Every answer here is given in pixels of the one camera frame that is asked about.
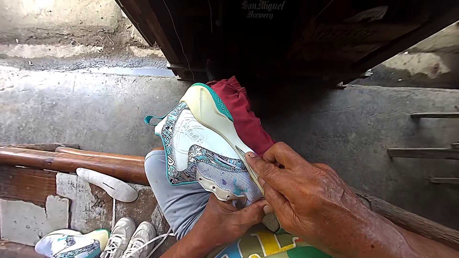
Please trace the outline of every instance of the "teal heel loop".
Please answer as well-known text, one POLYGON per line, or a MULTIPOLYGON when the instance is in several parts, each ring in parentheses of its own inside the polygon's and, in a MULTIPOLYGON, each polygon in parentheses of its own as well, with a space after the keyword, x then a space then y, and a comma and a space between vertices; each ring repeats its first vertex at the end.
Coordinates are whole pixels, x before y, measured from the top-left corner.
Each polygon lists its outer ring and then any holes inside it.
POLYGON ((164 116, 162 116, 162 117, 146 116, 146 117, 144 118, 144 122, 145 122, 146 124, 149 124, 149 125, 158 125, 157 123, 150 123, 150 120, 151 120, 152 118, 156 118, 156 119, 162 120, 162 119, 164 119, 165 117, 166 117, 166 115, 164 115, 164 116))

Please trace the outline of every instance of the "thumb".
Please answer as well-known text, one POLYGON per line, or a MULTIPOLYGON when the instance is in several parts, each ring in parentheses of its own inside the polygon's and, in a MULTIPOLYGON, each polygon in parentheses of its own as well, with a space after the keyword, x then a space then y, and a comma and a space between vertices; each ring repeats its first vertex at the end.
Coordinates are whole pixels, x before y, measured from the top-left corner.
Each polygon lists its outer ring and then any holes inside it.
POLYGON ((283 189, 281 180, 283 178, 283 169, 269 163, 253 152, 247 152, 245 156, 249 166, 257 173, 257 175, 265 182, 277 188, 283 189))
POLYGON ((241 225, 248 228, 263 221, 263 217, 265 216, 263 207, 267 205, 269 204, 266 200, 260 200, 235 212, 234 215, 241 225))

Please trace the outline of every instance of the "concrete floor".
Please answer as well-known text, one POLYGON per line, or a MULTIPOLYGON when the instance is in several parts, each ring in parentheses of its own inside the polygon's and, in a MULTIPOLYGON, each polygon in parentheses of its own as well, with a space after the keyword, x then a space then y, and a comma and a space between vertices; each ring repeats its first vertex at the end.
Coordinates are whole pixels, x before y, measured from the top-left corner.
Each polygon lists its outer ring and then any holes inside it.
MULTIPOLYGON (((145 155, 161 142, 143 117, 167 113, 188 85, 174 78, 0 70, 0 143, 76 142, 85 150, 145 155)), ((428 181, 458 176, 459 161, 390 160, 386 153, 457 142, 459 120, 415 123, 409 114, 458 111, 459 90, 245 86, 274 139, 329 164, 355 188, 459 229, 459 187, 428 181)))

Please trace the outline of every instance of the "knee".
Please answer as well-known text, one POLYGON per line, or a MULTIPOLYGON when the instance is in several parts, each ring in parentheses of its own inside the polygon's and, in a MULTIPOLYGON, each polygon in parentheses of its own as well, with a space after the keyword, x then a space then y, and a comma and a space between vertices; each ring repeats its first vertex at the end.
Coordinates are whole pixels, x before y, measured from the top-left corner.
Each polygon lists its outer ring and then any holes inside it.
POLYGON ((158 178, 166 174, 166 155, 164 150, 153 150, 145 156, 145 174, 147 178, 158 178))

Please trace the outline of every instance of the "red shorts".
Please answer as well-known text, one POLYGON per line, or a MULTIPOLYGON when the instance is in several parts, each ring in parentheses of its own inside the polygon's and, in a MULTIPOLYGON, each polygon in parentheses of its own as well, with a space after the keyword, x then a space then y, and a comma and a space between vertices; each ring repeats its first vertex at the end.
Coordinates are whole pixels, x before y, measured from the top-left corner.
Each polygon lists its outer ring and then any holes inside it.
POLYGON ((263 129, 251 111, 246 89, 241 87, 236 77, 207 83, 220 97, 234 119, 234 127, 239 138, 259 156, 276 143, 263 129))

